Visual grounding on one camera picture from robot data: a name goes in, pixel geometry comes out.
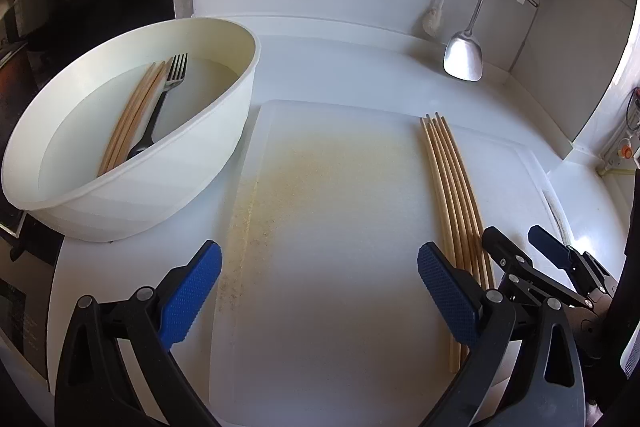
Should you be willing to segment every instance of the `white cutting board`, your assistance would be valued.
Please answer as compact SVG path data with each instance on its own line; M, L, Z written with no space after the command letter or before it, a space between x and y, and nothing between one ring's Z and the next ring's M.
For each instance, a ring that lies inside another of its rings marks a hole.
M558 236L524 146L454 126L486 227ZM210 404L248 427L415 427L446 389L449 333L418 276L442 246L418 118L320 103L260 109L223 245ZM501 271L494 264L497 280Z

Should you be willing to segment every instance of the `power cord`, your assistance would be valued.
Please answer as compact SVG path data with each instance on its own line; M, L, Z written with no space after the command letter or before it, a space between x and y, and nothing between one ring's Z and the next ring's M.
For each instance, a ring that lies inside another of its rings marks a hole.
M638 108L638 110L640 110L640 87L634 88L634 90L631 92L631 96L629 97L629 102L626 104L626 127L631 132L636 132L640 129L640 121L638 121L638 124L636 126L631 126L631 124L629 124L629 108L631 107L631 102L634 101L634 98L636 99L636 107Z

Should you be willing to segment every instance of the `white countertop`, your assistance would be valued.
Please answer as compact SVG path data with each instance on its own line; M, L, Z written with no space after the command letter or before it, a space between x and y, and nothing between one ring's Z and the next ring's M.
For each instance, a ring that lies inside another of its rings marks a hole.
M261 37L252 108L236 152L197 198L164 223L114 243L66 238L50 297L47 363L55 387L58 359L78 298L127 299L143 285L156 286L186 264L207 239L223 244L234 202L240 158L263 102L274 99L337 103L421 116L439 111L450 123L528 146L537 156L564 207L580 248L590 250L612 274L620 274L626 231L602 181L591 169L562 163L538 128L525 117L529 104L509 84L469 83L448 77L396 52L313 38ZM204 403L209 396L209 357L215 289L185 341L172 354ZM121 343L131 380L147 413L162 418L128 343Z

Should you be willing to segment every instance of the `blue brush head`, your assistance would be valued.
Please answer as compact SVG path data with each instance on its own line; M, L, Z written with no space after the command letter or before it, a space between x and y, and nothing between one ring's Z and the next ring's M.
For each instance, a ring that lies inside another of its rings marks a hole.
M444 263L449 264L434 243L422 245L418 252L422 282L455 339L473 348L478 341L478 314Z
M162 308L158 336L167 350L187 336L220 270L222 250L216 243L211 243Z

